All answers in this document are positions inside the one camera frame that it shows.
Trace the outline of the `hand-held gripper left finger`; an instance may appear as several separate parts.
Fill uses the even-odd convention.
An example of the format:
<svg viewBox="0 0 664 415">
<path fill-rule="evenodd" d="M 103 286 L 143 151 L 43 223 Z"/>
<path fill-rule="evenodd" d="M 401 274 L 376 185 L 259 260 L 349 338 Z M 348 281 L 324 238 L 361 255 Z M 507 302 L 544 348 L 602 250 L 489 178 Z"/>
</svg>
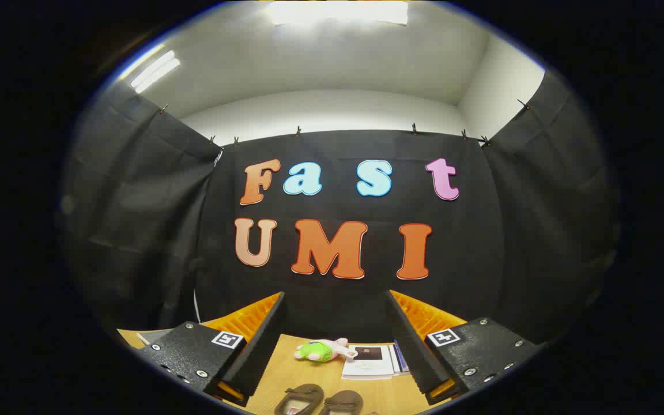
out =
<svg viewBox="0 0 664 415">
<path fill-rule="evenodd" d="M 138 355 L 198 393 L 245 407 L 280 338 L 284 300 L 277 292 L 208 324 L 184 322 Z"/>
</svg>

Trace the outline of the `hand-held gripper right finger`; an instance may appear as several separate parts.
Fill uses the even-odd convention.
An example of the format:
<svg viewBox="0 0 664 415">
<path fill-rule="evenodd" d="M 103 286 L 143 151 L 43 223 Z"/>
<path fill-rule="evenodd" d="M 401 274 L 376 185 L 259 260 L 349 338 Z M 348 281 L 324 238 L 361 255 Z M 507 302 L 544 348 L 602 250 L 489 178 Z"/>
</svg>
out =
<svg viewBox="0 0 664 415">
<path fill-rule="evenodd" d="M 542 352 L 492 318 L 466 321 L 395 290 L 385 298 L 394 342 L 431 405 L 488 388 Z"/>
</svg>

